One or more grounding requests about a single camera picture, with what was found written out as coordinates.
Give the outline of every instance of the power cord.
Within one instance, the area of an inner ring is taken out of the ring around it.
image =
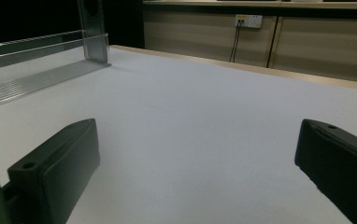
[[[229,62],[232,61],[232,63],[235,62],[237,43],[239,42],[239,36],[240,36],[240,27],[242,26],[243,22],[244,22],[243,20],[238,20],[237,21],[236,33],[235,33],[235,41],[234,41],[234,45],[232,46],[231,57],[229,58]]]

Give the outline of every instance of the white table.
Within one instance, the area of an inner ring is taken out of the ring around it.
[[[1,185],[64,126],[96,118],[101,166],[68,223],[349,223],[293,159],[302,119],[357,135],[357,89],[337,86],[356,83],[132,51],[0,105]]]

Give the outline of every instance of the power outlet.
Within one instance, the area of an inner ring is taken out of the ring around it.
[[[240,21],[241,27],[249,27],[249,28],[261,28],[261,23],[263,21],[263,16],[260,15],[236,15],[235,16],[235,26],[237,26]]]

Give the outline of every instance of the clear plastic tray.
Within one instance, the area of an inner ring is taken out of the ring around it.
[[[107,34],[82,31],[1,43],[0,104],[110,66],[107,50]]]

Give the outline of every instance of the beige wall panel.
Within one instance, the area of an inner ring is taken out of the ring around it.
[[[144,12],[146,49],[229,61],[234,45],[235,15],[191,12]],[[261,29],[242,28],[236,62],[265,66],[272,17]]]
[[[284,18],[272,67],[357,81],[357,21]]]

